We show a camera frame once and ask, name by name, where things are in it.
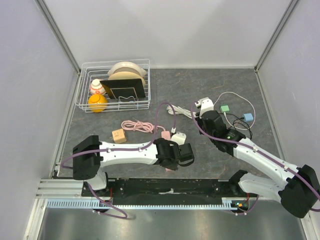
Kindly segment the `pink power strip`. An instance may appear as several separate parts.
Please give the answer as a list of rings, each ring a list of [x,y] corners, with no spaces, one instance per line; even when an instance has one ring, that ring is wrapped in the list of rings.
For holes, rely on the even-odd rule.
[[[161,137],[162,137],[163,139],[165,139],[165,140],[170,141],[170,140],[171,140],[171,132],[168,131],[168,130],[162,131],[162,132],[161,132]],[[165,171],[166,171],[166,172],[170,172],[170,171],[172,171],[172,170],[169,169],[169,168],[165,168]]]

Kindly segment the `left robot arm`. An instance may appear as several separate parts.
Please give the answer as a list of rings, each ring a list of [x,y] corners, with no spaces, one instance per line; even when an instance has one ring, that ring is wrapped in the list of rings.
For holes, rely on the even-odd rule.
[[[176,171],[195,161],[189,143],[178,144],[164,138],[138,144],[115,144],[100,141],[91,135],[73,148],[72,177],[87,182],[99,197],[110,191],[107,174],[103,168],[121,164],[159,165]]]

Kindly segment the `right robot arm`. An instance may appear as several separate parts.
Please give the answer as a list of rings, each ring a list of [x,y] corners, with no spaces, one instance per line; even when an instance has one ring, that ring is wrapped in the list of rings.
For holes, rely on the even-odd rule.
[[[305,164],[299,167],[257,146],[235,129],[228,129],[215,110],[202,117],[193,116],[200,134],[208,137],[216,148],[252,165],[267,177],[239,170],[231,178],[229,191],[235,197],[244,193],[280,203],[291,215],[304,218],[320,199],[320,183],[315,170]]]

